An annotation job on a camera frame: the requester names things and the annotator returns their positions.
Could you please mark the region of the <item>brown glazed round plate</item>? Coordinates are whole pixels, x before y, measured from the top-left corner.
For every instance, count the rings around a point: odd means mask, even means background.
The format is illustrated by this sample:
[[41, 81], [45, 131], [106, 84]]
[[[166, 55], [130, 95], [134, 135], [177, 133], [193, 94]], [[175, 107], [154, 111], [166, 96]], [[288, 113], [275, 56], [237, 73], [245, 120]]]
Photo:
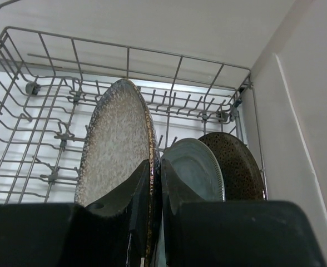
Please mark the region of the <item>brown glazed round plate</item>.
[[225, 132], [212, 132], [199, 138], [215, 155], [224, 179], [227, 201], [266, 200], [260, 169], [247, 146]]

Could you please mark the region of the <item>speckled white dark-rimmed plate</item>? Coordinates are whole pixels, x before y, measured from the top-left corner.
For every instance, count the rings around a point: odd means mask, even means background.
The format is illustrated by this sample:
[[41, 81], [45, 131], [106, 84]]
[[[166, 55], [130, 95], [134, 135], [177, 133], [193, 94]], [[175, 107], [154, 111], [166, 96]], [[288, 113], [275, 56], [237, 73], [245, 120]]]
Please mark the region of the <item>speckled white dark-rimmed plate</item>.
[[161, 220], [160, 154], [145, 99], [129, 79], [98, 101], [83, 145], [75, 203], [90, 213], [101, 266], [151, 266]]

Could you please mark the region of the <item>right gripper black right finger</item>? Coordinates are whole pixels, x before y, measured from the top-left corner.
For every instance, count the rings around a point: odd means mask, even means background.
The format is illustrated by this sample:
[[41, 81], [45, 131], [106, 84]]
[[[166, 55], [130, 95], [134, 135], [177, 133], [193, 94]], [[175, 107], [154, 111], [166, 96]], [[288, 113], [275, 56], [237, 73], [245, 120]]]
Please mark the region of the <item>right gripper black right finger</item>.
[[206, 201], [161, 164], [168, 266], [325, 266], [309, 220], [288, 201]]

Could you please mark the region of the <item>blue-grey round plate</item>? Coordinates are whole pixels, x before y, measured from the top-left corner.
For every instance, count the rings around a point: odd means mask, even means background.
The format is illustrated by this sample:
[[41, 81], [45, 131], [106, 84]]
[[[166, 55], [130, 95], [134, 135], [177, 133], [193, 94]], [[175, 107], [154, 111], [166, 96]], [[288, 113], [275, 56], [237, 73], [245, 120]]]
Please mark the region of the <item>blue-grey round plate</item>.
[[216, 157], [197, 139], [180, 140], [163, 153], [161, 178], [163, 226], [157, 262], [218, 266], [225, 192]]

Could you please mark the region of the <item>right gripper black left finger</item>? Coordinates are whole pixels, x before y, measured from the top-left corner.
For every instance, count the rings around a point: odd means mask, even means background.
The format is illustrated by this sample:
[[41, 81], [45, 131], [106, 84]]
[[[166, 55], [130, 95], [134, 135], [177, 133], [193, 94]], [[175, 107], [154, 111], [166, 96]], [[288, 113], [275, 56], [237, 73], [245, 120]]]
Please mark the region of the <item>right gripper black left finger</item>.
[[148, 178], [131, 176], [88, 206], [0, 205], [0, 266], [139, 266], [146, 250]]

